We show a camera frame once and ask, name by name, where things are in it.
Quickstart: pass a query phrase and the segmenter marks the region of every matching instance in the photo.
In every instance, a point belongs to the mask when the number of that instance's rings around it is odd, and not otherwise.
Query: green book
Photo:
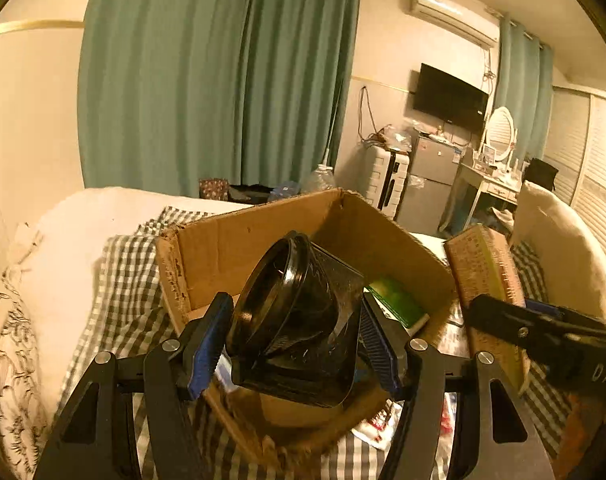
[[[366,286],[365,290],[372,293],[383,314],[400,322],[410,337],[421,330],[430,319],[403,285],[394,278],[375,280]]]

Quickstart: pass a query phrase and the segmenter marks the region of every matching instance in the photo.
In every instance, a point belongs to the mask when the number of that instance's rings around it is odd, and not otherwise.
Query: plastic bottle
[[[303,181],[301,193],[312,193],[314,191],[324,191],[334,189],[336,182],[330,166],[319,164],[318,167],[308,175]]]

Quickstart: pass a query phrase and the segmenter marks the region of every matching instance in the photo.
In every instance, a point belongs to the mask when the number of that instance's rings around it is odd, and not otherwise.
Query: teal curtain
[[[510,110],[519,130],[514,158],[541,158],[552,106],[554,53],[539,38],[530,39],[523,25],[501,21],[500,60],[494,107]]]
[[[197,196],[201,178],[300,180],[328,139],[333,160],[358,3],[89,0],[85,185]]]
[[[359,0],[251,0],[238,114],[244,182],[300,182],[328,139],[334,164],[358,8]]]

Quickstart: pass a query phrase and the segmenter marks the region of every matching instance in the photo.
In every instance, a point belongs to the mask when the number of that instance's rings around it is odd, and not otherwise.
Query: louvered closet door
[[[586,168],[571,205],[606,254],[606,100],[592,99]]]
[[[558,169],[555,194],[572,202],[586,150],[590,96],[555,88],[543,160]]]

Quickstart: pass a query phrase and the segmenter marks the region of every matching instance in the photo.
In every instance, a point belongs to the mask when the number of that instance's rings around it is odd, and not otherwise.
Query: mini fridge
[[[419,137],[396,217],[403,229],[411,233],[437,235],[459,160],[460,148],[429,137]]]

